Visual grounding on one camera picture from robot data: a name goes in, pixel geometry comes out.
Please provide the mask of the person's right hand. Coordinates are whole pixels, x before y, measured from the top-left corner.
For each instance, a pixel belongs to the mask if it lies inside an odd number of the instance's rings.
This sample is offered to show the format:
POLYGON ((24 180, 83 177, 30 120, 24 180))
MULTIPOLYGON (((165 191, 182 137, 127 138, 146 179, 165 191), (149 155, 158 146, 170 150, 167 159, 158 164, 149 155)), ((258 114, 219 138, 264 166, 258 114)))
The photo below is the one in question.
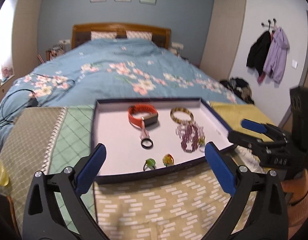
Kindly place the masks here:
POLYGON ((296 204, 300 202, 308 193, 308 172, 303 170, 300 178, 285 180, 281 182, 284 193, 290 194, 288 204, 296 204))

